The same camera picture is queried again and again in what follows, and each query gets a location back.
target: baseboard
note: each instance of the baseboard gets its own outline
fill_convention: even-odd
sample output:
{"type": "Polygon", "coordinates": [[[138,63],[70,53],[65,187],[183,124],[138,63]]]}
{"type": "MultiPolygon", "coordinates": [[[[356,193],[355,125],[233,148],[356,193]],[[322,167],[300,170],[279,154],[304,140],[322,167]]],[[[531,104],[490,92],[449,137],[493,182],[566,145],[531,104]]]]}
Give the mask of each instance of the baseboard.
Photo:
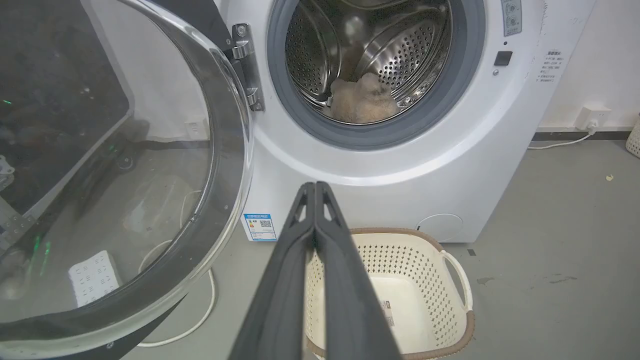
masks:
{"type": "Polygon", "coordinates": [[[155,142],[151,140],[145,140],[136,143],[136,146],[140,149],[158,151],[168,149],[208,149],[211,147],[211,143],[207,140],[172,142],[155,142]]]}
{"type": "MultiPolygon", "coordinates": [[[[610,132],[610,131],[631,131],[633,130],[633,125],[629,126],[603,126],[598,129],[599,133],[610,132]]],[[[537,130],[537,133],[581,133],[582,130],[578,130],[573,126],[565,127],[565,126],[540,126],[537,130]]]]}
{"type": "MultiPolygon", "coordinates": [[[[587,140],[626,140],[630,131],[598,131],[587,140]]],[[[587,135],[586,131],[561,131],[535,133],[531,141],[573,141],[587,135]]]]}

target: door hinge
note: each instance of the door hinge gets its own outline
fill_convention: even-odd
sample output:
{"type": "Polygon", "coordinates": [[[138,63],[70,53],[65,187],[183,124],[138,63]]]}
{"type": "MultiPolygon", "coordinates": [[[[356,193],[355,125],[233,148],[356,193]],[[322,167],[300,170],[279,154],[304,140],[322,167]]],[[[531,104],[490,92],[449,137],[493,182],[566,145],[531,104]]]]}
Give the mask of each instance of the door hinge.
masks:
{"type": "Polygon", "coordinates": [[[253,48],[251,27],[247,23],[235,24],[232,29],[234,58],[240,61],[244,72],[246,100],[253,111],[264,111],[264,98],[260,87],[258,61],[253,48]]]}

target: washing machine door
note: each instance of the washing machine door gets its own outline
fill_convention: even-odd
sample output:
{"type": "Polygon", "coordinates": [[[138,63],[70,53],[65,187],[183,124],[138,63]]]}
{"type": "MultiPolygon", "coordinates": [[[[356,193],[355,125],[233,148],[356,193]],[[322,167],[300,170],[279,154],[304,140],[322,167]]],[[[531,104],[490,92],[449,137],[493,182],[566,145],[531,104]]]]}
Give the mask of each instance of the washing machine door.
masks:
{"type": "Polygon", "coordinates": [[[211,267],[252,123],[225,53],[154,3],[0,6],[0,358],[53,358],[143,327],[211,267]]]}

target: white wall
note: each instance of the white wall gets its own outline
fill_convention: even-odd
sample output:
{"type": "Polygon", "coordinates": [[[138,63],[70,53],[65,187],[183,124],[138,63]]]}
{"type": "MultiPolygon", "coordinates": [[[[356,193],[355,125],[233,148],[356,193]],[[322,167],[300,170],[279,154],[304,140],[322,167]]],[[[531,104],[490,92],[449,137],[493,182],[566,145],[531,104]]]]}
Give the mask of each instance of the white wall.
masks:
{"type": "Polygon", "coordinates": [[[116,1],[91,0],[134,100],[134,118],[150,122],[147,140],[208,139],[209,119],[200,85],[170,40],[144,15],[116,1]],[[196,124],[189,132],[186,124],[196,124]]]}
{"type": "Polygon", "coordinates": [[[640,0],[598,0],[538,131],[574,131],[583,104],[612,110],[602,130],[629,130],[640,112],[640,0]]]}

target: white basket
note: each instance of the white basket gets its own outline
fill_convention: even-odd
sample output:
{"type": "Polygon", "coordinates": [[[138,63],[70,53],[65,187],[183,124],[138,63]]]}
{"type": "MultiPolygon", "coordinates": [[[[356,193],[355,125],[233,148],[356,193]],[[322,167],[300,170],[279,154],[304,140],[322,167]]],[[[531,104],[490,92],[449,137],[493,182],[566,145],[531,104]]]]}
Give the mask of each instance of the white basket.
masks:
{"type": "Polygon", "coordinates": [[[633,155],[640,158],[640,120],[636,122],[636,126],[631,130],[629,138],[627,139],[627,150],[633,155]]]}
{"type": "MultiPolygon", "coordinates": [[[[355,229],[353,241],[405,359],[455,354],[475,326],[471,287],[460,263],[432,237],[409,229],[355,229]],[[460,299],[446,261],[457,271],[460,299]]],[[[317,254],[307,265],[307,347],[325,356],[324,266],[317,254]]]]}

